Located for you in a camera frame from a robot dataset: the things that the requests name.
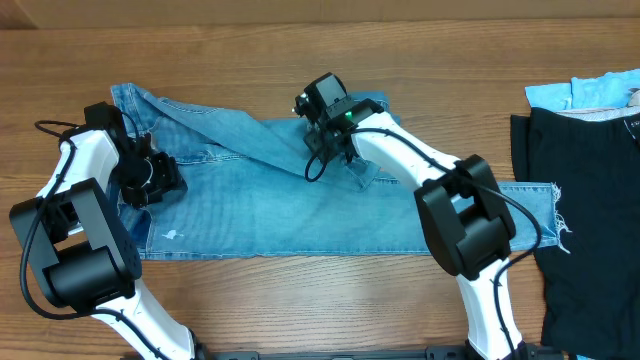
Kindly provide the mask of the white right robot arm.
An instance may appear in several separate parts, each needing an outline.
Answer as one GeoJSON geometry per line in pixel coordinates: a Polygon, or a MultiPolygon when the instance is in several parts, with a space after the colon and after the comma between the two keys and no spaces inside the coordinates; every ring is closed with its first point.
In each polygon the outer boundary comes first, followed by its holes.
{"type": "Polygon", "coordinates": [[[304,142],[323,165],[343,155],[389,172],[414,195],[427,248],[456,279],[468,320],[470,359],[526,359],[527,346],[514,320],[507,272],[515,264],[511,240],[518,210],[504,195],[488,163],[442,153],[404,130],[381,105],[356,100],[327,73],[296,96],[293,111],[309,130],[304,142]]]}

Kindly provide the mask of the light blue denim jeans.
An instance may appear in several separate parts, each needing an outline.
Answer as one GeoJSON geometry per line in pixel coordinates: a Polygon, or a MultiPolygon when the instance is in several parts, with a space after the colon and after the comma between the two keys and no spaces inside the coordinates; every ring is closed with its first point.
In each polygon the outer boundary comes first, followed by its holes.
{"type": "Polygon", "coordinates": [[[132,83],[111,89],[130,135],[148,135],[185,180],[156,204],[118,206],[147,260],[254,256],[424,255],[413,194],[362,160],[332,161],[306,181],[302,119],[181,103],[132,83]]]}

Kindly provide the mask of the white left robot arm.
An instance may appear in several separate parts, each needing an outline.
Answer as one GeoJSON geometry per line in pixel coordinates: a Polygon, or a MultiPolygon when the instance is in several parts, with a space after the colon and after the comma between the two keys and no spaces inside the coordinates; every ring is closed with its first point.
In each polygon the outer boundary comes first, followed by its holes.
{"type": "Polygon", "coordinates": [[[84,116],[57,134],[60,159],[46,186],[9,213],[25,302],[51,320],[97,319],[141,359],[211,358],[145,285],[134,240],[107,196],[116,184],[139,209],[185,189],[175,159],[155,150],[151,136],[127,133],[136,124],[114,105],[90,105],[84,116]]]}

